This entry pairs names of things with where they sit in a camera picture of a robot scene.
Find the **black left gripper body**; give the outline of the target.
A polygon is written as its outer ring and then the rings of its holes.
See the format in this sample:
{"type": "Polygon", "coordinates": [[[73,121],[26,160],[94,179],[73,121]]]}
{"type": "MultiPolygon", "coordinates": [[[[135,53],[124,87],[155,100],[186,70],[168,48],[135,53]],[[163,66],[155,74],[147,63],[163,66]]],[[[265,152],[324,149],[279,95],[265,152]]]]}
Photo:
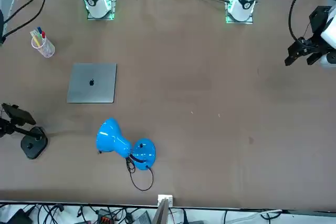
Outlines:
{"type": "Polygon", "coordinates": [[[317,6],[309,15],[310,25],[312,29],[311,41],[317,41],[327,23],[331,6],[317,6]]]}

